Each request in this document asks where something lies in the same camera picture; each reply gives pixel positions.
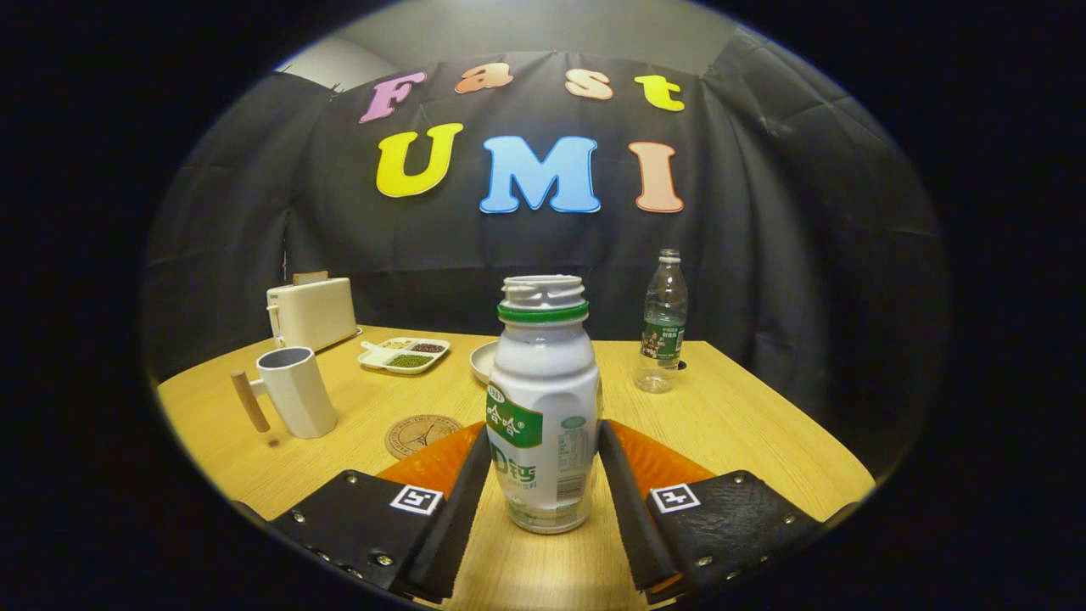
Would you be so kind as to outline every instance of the plastic bottle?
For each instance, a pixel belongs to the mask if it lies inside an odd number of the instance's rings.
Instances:
[[[646,393],[671,391],[686,328],[686,281],[679,269],[679,251],[661,249],[659,260],[645,291],[641,365],[634,380],[637,389]]]
[[[582,323],[577,276],[505,278],[505,331],[487,387],[491,461],[509,518],[533,533],[564,533],[591,510],[601,416],[599,368]]]

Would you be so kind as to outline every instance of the green label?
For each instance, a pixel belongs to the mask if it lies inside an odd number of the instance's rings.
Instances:
[[[543,443],[543,415],[509,402],[501,389],[487,386],[487,425],[518,448]]]
[[[645,321],[641,332],[641,354],[661,361],[678,359],[684,326],[657,326]]]
[[[517,484],[521,489],[528,491],[535,487],[535,466],[517,464],[517,461],[505,456],[505,453],[494,444],[490,445],[490,459],[494,463],[494,471],[500,475],[505,475],[509,482]]]

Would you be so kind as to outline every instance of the green bottle cap ring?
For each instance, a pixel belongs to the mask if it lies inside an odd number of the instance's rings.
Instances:
[[[497,304],[497,318],[509,323],[558,323],[572,321],[585,317],[589,314],[589,302],[585,301],[577,307],[565,308],[563,310],[510,310],[501,303]]]

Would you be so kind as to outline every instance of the white bottle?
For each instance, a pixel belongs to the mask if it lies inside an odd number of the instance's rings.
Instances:
[[[578,276],[505,278],[505,332],[487,389],[487,434],[509,518],[565,533],[591,510],[602,387]]]

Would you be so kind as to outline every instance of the cork coaster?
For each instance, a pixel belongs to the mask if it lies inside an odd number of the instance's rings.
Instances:
[[[389,429],[384,447],[390,455],[402,460],[460,429],[460,423],[443,416],[413,416]]]

